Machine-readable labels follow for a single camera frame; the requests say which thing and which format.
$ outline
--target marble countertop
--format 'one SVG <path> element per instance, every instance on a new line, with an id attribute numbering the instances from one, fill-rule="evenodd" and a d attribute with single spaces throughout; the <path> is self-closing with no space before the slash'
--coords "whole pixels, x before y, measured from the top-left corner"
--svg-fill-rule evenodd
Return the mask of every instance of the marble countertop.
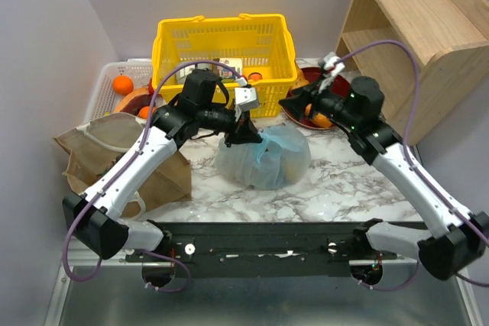
<path id="1" fill-rule="evenodd" d="M 314 62 L 301 60 L 301 67 Z M 284 114 L 255 121 L 258 128 L 288 121 Z M 338 129 L 311 131 L 312 162 L 305 176 L 283 189 L 265 191 L 232 182 L 214 167 L 222 137 L 188 141 L 181 152 L 192 167 L 192 200 L 165 204 L 142 219 L 155 221 L 418 221 L 414 208 L 389 180 L 367 165 Z"/>

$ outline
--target white plastic basket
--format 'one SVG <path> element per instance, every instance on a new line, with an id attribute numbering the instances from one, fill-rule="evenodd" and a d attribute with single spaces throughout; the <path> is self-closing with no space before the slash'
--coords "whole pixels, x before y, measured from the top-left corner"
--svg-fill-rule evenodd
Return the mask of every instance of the white plastic basket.
<path id="1" fill-rule="evenodd" d="M 124 98 L 112 89 L 112 81 L 116 76 L 128 76 L 132 79 L 134 89 L 136 89 L 147 86 L 153 76 L 153 67 L 150 60 L 129 60 L 105 65 L 90 99 L 85 122 L 100 118 L 105 113 L 112 113 L 115 106 Z M 163 99 L 159 98 L 157 105 L 162 103 Z"/>

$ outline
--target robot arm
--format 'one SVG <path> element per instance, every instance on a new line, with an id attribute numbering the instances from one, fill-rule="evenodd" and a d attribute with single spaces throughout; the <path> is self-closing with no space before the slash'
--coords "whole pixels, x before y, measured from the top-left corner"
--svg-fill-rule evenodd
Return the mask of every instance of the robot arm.
<path id="1" fill-rule="evenodd" d="M 311 104 L 309 116 L 321 113 L 337 124 L 347 135 L 352 149 L 386 176 L 406 197 L 425 221 L 427 231 L 401 228 L 379 220 L 369 221 L 355 237 L 356 250 L 390 251 L 420 260 L 438 279 L 447 279 L 476 260 L 485 250 L 484 243 L 413 171 L 403 152 L 402 138 L 380 116 L 384 94 L 369 77 L 354 79 L 346 98 L 332 92 L 331 74 L 337 75 L 334 56 L 323 62 L 318 81 L 294 90 L 294 95 L 280 101 L 295 118 L 301 119 Z M 485 213 L 473 215 L 415 163 L 429 182 L 472 224 L 482 231 L 489 229 Z"/>
<path id="2" fill-rule="evenodd" d="M 219 77 L 200 69 L 187 76 L 182 93 L 155 111 L 145 145 L 141 147 L 143 132 L 98 182 L 81 195 L 72 192 L 63 200 L 70 227 L 81 210 L 99 196 L 76 227 L 75 237 L 104 260 L 124 249 L 155 250 L 164 237 L 161 229 L 149 221 L 120 219 L 133 194 L 150 174 L 200 128 L 216 134 L 224 132 L 227 145 L 261 142 L 249 112 L 259 106 L 256 90 L 244 80 L 238 80 L 238 84 L 235 110 L 231 110 L 226 108 L 229 96 Z M 222 89 L 226 103 L 212 102 L 216 86 Z M 112 185 L 104 190 L 110 181 Z"/>

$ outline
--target wooden cabinet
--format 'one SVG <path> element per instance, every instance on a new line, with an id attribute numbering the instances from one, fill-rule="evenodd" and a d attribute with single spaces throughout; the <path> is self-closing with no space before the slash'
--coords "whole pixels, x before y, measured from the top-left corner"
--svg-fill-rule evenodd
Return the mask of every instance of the wooden cabinet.
<path id="1" fill-rule="evenodd" d="M 420 141 L 489 72 L 487 0 L 351 0 L 336 53 L 393 39 L 406 44 L 420 69 L 421 95 L 410 144 Z M 394 45 L 353 56 L 348 69 L 375 78 L 383 113 L 401 134 L 413 102 L 413 68 Z"/>

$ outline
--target plastic bag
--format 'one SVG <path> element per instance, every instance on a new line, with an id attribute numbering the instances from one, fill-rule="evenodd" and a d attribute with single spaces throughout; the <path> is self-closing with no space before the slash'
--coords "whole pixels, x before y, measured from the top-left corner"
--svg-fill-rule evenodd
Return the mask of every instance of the plastic bag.
<path id="1" fill-rule="evenodd" d="M 267 127 L 259 144 L 226 147 L 219 142 L 215 167 L 223 176 L 259 189 L 298 182 L 311 164 L 306 137 L 290 124 Z"/>

